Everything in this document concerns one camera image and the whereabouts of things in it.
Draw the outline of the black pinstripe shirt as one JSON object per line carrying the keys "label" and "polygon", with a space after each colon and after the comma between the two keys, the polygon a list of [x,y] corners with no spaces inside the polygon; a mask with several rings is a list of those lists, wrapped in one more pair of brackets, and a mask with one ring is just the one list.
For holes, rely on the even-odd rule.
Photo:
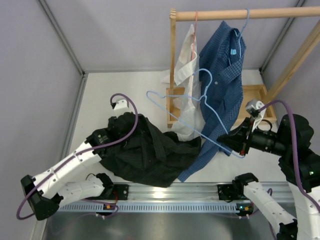
{"label": "black pinstripe shirt", "polygon": [[179,141],[175,132],[161,132],[139,114],[133,134],[105,150],[100,164],[126,181],[167,188],[196,161],[201,143],[200,137]]}

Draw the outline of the blue wire hanger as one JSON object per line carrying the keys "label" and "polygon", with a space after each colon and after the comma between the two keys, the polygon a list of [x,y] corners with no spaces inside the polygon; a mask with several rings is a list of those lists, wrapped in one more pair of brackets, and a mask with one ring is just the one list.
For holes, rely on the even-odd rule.
{"label": "blue wire hanger", "polygon": [[194,132],[198,133],[201,137],[205,138],[206,140],[208,140],[209,142],[213,143],[214,145],[220,147],[221,149],[225,150],[227,153],[230,153],[231,155],[239,158],[239,159],[243,159],[244,156],[241,156],[239,154],[235,154],[233,151],[228,150],[227,148],[223,147],[222,145],[220,145],[219,143],[217,143],[216,141],[212,140],[211,138],[207,137],[206,135],[202,134],[201,132],[199,132],[198,130],[196,130],[194,127],[192,127],[191,125],[189,125],[188,123],[182,121],[179,117],[177,117],[176,115],[174,115],[173,113],[171,113],[169,110],[167,110],[166,108],[164,108],[163,106],[161,106],[160,104],[158,104],[153,98],[151,98],[149,96],[149,94],[155,94],[156,96],[158,96],[161,99],[166,99],[166,98],[171,98],[171,97],[178,97],[178,98],[188,98],[191,100],[195,100],[196,102],[200,102],[202,99],[204,99],[204,104],[205,106],[207,106],[216,116],[216,118],[218,119],[218,121],[220,122],[222,128],[224,129],[225,133],[229,133],[227,131],[226,126],[224,125],[222,119],[220,118],[219,114],[207,103],[207,92],[209,87],[211,86],[212,82],[213,82],[213,76],[211,74],[211,72],[208,69],[205,68],[200,68],[198,70],[196,70],[193,75],[195,75],[198,72],[204,71],[206,73],[208,73],[209,75],[209,83],[205,86],[204,89],[204,93],[203,95],[201,95],[199,98],[195,98],[192,97],[191,95],[172,95],[172,94],[167,94],[167,95],[160,95],[158,92],[156,91],[152,91],[152,90],[148,90],[146,92],[146,97],[148,98],[148,100],[150,100],[153,104],[155,104],[157,107],[159,107],[161,110],[164,110],[167,114],[169,114],[170,117],[173,117],[175,120],[177,120],[178,122],[182,123],[183,125],[185,125],[186,127],[188,127],[189,129],[193,130]]}

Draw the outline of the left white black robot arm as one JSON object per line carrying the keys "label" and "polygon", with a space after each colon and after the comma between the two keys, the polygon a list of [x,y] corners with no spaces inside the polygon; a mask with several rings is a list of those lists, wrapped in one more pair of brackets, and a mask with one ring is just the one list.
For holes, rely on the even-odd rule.
{"label": "left white black robot arm", "polygon": [[42,221],[73,202],[88,198],[109,199],[114,184],[107,174],[98,173],[80,182],[71,182],[71,179],[100,162],[104,151],[127,140],[138,121],[138,115],[132,112],[111,117],[109,123],[120,126],[110,125],[93,131],[75,151],[53,167],[35,176],[24,176],[20,180],[25,195],[22,202],[29,204],[31,216]]}

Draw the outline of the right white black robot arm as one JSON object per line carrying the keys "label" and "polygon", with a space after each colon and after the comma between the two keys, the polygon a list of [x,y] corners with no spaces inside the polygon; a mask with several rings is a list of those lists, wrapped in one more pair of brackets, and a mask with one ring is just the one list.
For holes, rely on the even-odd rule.
{"label": "right white black robot arm", "polygon": [[253,173],[238,175],[232,181],[233,194],[249,199],[258,208],[277,240],[320,238],[320,156],[310,149],[313,135],[306,118],[286,114],[277,132],[254,129],[253,120],[246,118],[230,133],[217,138],[241,156],[256,149],[279,157],[278,165],[291,190],[296,216],[286,212]]}

